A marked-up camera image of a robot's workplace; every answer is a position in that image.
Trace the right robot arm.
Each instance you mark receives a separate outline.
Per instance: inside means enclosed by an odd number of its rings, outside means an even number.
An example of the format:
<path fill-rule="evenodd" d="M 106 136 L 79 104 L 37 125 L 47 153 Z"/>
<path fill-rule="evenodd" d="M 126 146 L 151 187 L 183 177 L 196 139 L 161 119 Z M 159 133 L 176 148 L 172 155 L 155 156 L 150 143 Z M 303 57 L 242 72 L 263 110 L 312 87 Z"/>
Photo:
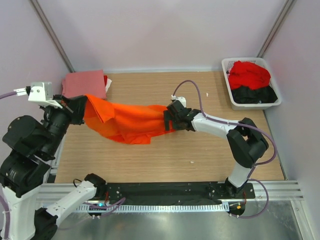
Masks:
<path fill-rule="evenodd" d="M 167 131 L 203 132 L 227 140 L 235 165 L 225 180 L 225 192 L 231 198 L 241 195 L 257 160 L 269 148 L 254 122 L 246 117 L 241 121 L 227 121 L 211 115 L 205 116 L 201 110 L 187 108 L 177 99 L 166 107 L 163 115 Z"/>

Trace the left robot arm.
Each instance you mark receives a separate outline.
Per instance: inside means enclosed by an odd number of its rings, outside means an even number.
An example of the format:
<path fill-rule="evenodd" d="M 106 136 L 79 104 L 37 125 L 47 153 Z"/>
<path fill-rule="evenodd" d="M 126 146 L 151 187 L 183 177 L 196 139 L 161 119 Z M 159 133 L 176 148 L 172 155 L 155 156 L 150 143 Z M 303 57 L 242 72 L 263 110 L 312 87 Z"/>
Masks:
<path fill-rule="evenodd" d="M 106 182 L 88 174 L 73 191 L 49 207 L 36 207 L 44 176 L 70 125 L 84 122 L 88 98 L 55 95 L 53 106 L 40 104 L 43 119 L 24 115 L 13 120 L 3 142 L 11 152 L 0 166 L 3 196 L 3 240 L 50 240 L 60 224 L 84 202 L 101 200 Z"/>

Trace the orange t-shirt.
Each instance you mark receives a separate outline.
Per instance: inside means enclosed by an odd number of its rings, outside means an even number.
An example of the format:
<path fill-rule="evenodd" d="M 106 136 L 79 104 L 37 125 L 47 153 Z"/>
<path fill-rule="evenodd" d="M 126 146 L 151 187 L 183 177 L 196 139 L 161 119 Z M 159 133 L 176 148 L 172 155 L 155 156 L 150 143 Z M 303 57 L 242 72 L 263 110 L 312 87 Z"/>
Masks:
<path fill-rule="evenodd" d="M 112 103 L 87 94 L 84 123 L 102 137 L 121 144 L 147 145 L 152 137 L 173 133 L 165 129 L 164 105 Z"/>

